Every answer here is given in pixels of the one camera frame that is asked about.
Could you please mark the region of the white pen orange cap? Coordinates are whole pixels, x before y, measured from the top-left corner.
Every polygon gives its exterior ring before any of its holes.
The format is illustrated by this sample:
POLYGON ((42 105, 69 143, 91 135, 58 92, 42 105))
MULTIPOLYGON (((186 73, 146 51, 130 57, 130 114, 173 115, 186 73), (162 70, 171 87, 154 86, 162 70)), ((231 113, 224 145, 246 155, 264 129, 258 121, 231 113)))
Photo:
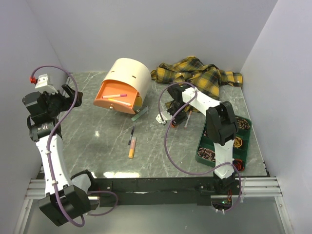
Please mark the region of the white pen orange cap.
POLYGON ((189 111, 188 116, 187 116, 187 120, 186 120, 185 125, 184 125, 184 129, 186 129, 186 128, 187 128, 187 126, 188 126, 188 123, 189 123, 189 120, 190 120, 191 114, 192 114, 192 111, 189 111))

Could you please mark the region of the pink top drawer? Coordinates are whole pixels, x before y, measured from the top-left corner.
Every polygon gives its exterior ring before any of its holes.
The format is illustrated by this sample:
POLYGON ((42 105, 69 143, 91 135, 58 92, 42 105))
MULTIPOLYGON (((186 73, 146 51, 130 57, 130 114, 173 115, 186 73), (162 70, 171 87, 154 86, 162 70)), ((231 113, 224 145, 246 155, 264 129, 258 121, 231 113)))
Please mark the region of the pink top drawer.
POLYGON ((97 107, 134 114, 142 107, 143 102, 139 92, 131 85, 107 80, 102 83, 93 104, 97 107))

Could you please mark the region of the yellow drawer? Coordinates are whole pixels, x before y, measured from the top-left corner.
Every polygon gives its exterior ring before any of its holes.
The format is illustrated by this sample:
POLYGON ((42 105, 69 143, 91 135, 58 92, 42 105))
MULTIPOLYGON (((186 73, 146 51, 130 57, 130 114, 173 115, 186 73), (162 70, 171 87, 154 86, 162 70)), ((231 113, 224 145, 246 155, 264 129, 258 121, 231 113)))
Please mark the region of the yellow drawer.
POLYGON ((135 103, 134 103, 134 107, 136 109, 140 109, 142 107, 142 98, 141 96, 137 96, 136 99, 135 99, 135 103))

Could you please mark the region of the white pen pink cap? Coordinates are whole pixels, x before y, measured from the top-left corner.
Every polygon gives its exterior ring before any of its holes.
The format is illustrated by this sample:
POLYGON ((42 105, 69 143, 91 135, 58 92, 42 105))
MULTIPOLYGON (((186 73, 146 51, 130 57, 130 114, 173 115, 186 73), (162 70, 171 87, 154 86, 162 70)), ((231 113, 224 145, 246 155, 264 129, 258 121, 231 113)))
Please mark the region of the white pen pink cap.
POLYGON ((105 95, 105 96, 102 96, 103 99, 122 98, 122 97, 127 97, 127 94, 116 94, 116 95, 105 95))

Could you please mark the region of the cream round drawer organizer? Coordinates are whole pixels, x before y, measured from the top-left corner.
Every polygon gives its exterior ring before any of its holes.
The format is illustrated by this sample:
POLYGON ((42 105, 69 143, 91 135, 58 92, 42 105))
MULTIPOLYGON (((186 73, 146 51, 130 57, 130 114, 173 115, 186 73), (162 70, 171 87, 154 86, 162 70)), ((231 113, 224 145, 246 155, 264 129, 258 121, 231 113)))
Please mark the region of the cream round drawer organizer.
POLYGON ((151 85, 149 69, 141 62, 131 58, 119 58, 107 73, 104 81, 115 80, 124 82, 134 87, 144 102, 151 85))

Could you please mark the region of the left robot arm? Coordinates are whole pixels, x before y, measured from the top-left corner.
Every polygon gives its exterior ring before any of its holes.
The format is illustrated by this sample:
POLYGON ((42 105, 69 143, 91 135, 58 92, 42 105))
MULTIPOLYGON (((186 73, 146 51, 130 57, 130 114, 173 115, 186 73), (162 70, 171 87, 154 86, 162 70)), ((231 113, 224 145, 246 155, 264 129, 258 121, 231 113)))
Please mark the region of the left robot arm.
POLYGON ((62 88, 67 95, 51 90, 27 94, 22 103, 27 117, 29 136, 40 153, 45 176, 44 198, 39 209, 56 225, 61 226, 91 210, 88 196, 94 195, 97 183, 88 170, 74 176, 67 172, 63 156, 63 139, 58 115, 82 104, 82 92, 69 85, 62 88))

